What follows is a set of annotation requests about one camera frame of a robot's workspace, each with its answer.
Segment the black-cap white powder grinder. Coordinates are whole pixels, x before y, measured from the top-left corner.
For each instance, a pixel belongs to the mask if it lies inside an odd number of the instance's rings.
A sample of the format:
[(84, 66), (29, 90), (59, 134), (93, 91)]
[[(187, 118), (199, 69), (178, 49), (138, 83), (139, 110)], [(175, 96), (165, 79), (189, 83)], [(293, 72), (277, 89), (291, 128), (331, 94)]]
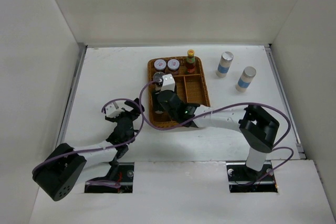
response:
[(163, 85), (163, 76), (165, 75), (164, 72), (156, 72), (153, 75), (153, 81), (155, 84), (156, 91), (161, 90), (161, 87)]

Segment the red chili sauce bottle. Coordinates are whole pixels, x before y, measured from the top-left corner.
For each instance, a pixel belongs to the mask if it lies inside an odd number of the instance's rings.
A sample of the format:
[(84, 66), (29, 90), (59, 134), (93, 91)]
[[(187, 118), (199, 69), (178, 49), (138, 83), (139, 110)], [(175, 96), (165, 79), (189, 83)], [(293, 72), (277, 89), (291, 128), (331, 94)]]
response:
[(196, 59), (194, 54), (195, 52), (192, 49), (188, 50), (187, 52), (185, 66), (186, 66), (186, 72), (188, 74), (193, 74), (196, 69)]

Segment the white-lid dark sauce jar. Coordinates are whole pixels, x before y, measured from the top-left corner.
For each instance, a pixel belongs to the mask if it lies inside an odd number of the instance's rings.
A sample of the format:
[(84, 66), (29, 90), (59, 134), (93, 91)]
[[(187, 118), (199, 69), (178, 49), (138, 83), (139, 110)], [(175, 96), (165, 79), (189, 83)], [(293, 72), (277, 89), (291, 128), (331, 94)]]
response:
[(157, 59), (155, 62), (154, 62), (154, 69), (155, 69), (155, 72), (163, 72), (165, 73), (166, 71), (166, 67), (167, 67), (167, 63), (164, 59)]

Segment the white-lid brown sauce jar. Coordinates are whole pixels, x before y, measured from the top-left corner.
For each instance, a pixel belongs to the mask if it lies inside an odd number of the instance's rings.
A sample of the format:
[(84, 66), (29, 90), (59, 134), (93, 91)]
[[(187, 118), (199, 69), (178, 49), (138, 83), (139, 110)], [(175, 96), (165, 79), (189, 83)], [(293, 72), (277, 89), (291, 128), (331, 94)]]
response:
[(170, 59), (167, 62), (167, 73), (179, 75), (180, 62), (177, 59)]

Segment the silver-cap blue-label tall jar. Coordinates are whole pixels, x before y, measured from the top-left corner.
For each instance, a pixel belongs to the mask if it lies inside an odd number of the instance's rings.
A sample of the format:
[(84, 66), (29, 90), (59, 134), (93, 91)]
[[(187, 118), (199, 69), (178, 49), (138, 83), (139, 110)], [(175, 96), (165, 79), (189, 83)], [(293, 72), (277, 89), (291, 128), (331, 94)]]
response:
[(225, 51), (222, 53), (217, 70), (216, 75), (220, 78), (226, 77), (231, 63), (233, 61), (234, 55), (230, 51)]

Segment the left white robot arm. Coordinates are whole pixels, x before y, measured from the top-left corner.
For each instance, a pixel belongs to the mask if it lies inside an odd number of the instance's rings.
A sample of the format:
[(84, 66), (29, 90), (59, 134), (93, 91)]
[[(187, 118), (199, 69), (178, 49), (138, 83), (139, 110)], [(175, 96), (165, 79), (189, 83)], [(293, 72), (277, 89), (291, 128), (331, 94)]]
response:
[(144, 109), (138, 98), (123, 99), (123, 102), (130, 111), (118, 107), (117, 100), (109, 102), (102, 110), (105, 120), (116, 124), (106, 140), (88, 147), (62, 143), (33, 169), (33, 181), (53, 201), (65, 198), (81, 182), (86, 183), (86, 191), (99, 188), (118, 193), (123, 190), (119, 159), (139, 133), (133, 122)]

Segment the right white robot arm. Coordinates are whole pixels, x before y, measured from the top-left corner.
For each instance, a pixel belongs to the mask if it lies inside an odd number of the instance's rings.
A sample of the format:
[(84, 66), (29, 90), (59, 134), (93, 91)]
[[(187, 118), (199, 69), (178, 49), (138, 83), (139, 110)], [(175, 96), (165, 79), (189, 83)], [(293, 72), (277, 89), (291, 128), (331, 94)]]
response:
[(196, 103), (185, 103), (169, 90), (160, 92), (157, 101), (171, 119), (184, 127), (215, 127), (240, 132), (249, 144), (244, 175), (254, 180), (262, 174), (267, 154), (274, 146), (279, 122), (261, 106), (218, 111)]

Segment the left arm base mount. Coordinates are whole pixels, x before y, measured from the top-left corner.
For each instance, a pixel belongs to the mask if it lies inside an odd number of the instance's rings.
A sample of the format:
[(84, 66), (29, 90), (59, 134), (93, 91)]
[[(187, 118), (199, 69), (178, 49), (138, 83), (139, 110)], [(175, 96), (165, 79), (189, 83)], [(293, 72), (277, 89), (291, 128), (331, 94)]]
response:
[(110, 169), (105, 176), (96, 177), (86, 182), (86, 194), (129, 194), (133, 193), (134, 162), (110, 162)]

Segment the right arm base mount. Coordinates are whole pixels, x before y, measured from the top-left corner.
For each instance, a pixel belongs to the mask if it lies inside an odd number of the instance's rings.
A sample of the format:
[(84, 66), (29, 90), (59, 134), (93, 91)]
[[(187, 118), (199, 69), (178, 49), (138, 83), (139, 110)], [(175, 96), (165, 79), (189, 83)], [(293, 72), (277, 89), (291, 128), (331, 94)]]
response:
[(244, 162), (226, 163), (226, 169), (231, 193), (278, 192), (274, 174), (267, 174), (272, 169), (271, 162), (265, 162), (259, 172), (248, 168)]

